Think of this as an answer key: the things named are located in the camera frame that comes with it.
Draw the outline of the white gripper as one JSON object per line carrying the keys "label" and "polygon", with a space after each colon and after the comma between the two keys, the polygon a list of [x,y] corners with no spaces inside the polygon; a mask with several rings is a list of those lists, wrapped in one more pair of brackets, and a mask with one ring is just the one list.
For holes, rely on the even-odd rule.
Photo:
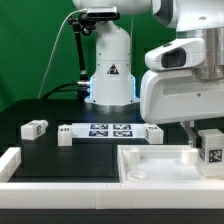
{"label": "white gripper", "polygon": [[199,81],[191,69],[149,70],[141,81],[140,113],[149,124],[181,122],[196,148],[193,120],[224,117],[224,80]]}

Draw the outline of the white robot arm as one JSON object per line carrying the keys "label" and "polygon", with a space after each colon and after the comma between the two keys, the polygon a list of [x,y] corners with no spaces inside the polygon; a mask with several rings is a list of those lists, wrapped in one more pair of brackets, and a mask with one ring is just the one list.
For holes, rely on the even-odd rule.
{"label": "white robot arm", "polygon": [[224,117],[224,0],[72,0],[94,26],[96,71],[86,102],[119,110],[135,101],[130,37],[113,20],[150,12],[176,39],[145,55],[140,114],[149,124]]}

